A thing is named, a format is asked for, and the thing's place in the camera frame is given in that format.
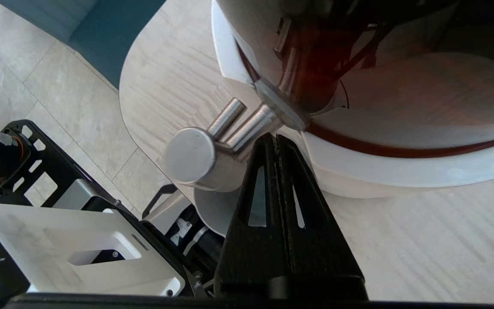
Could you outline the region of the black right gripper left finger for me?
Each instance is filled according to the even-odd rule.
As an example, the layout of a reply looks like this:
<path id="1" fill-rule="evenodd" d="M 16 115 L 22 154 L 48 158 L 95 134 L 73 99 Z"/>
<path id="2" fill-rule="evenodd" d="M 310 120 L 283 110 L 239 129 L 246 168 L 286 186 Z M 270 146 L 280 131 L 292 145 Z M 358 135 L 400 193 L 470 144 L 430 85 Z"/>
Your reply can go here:
<path id="1" fill-rule="evenodd" d="M 276 141 L 267 133 L 255 142 L 226 233 L 214 274 L 214 292 L 218 298 L 266 297 L 269 282 L 288 271 L 276 162 Z M 260 189 L 265 193 L 262 206 L 266 224 L 253 227 L 249 219 Z"/>

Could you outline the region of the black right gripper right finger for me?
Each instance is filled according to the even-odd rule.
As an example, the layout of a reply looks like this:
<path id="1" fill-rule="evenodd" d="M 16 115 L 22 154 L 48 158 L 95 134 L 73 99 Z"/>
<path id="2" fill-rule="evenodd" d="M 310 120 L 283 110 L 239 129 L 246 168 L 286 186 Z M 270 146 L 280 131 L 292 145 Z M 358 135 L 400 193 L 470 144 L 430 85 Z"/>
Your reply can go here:
<path id="1" fill-rule="evenodd" d="M 294 297 L 367 300 L 361 268 L 296 143 L 279 135 L 283 227 Z"/>

